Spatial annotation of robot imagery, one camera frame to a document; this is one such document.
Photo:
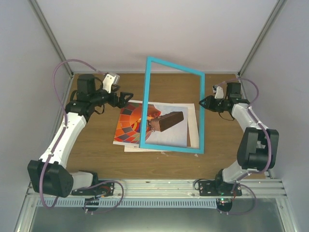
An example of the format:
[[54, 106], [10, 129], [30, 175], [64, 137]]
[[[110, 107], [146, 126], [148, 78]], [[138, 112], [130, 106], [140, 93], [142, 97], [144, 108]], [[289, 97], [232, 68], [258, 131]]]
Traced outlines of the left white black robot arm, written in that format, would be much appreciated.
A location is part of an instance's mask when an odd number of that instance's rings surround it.
[[133, 97], [132, 93], [119, 90], [120, 76], [107, 73], [103, 80], [93, 74], [81, 74], [77, 78], [77, 89], [65, 106], [63, 121], [52, 142], [38, 160], [31, 160], [27, 170], [33, 190], [39, 194], [67, 197], [73, 191], [83, 189], [88, 195], [99, 191], [99, 182], [94, 172], [67, 171], [67, 162], [73, 145], [90, 117], [106, 104], [123, 108]]

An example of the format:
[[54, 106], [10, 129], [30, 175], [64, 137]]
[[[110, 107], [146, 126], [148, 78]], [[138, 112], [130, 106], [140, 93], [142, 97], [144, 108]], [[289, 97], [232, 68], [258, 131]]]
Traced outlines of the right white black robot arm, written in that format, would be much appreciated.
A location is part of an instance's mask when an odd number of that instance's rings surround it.
[[201, 196], [241, 195], [240, 181], [251, 174], [264, 173], [275, 165], [279, 133], [268, 128], [254, 113], [252, 103], [241, 94], [240, 82], [226, 82], [213, 86], [213, 95], [199, 102], [206, 110], [221, 114], [228, 112], [243, 130], [236, 161], [221, 169], [214, 180], [200, 180]]

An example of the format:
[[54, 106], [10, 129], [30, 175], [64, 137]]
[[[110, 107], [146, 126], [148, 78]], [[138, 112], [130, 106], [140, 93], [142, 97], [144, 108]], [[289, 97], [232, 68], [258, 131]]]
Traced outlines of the blue wooden picture frame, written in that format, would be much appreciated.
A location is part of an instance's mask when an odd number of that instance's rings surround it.
[[186, 73], [199, 76], [200, 78], [199, 99], [202, 100], [205, 98], [205, 73], [204, 72], [195, 70], [189, 67], [185, 67], [185, 66], [182, 66], [176, 63], [172, 63], [172, 62], [169, 62], [163, 59], [148, 56], [146, 59], [145, 76], [144, 76], [139, 148], [203, 154], [204, 149], [205, 149], [205, 111], [202, 109], [202, 107], [200, 107], [200, 110], [199, 110], [199, 131], [198, 131], [199, 132], [199, 147], [198, 148], [154, 145], [154, 144], [146, 143], [145, 136], [146, 136], [146, 126], [147, 126], [148, 100], [149, 100], [149, 93], [150, 93], [151, 68], [152, 68], [153, 63], [157, 63], [159, 65], [174, 68], [179, 71], [183, 71]]

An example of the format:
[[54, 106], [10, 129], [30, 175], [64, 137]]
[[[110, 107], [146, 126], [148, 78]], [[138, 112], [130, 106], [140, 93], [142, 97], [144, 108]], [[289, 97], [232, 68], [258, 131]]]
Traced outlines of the hot air balloon photo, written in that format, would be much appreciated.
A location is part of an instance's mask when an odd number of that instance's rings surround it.
[[[113, 144], [139, 145], [141, 116], [141, 101], [130, 101], [121, 109]], [[167, 103], [148, 105], [145, 133], [147, 144], [186, 147], [187, 137], [188, 108]]]

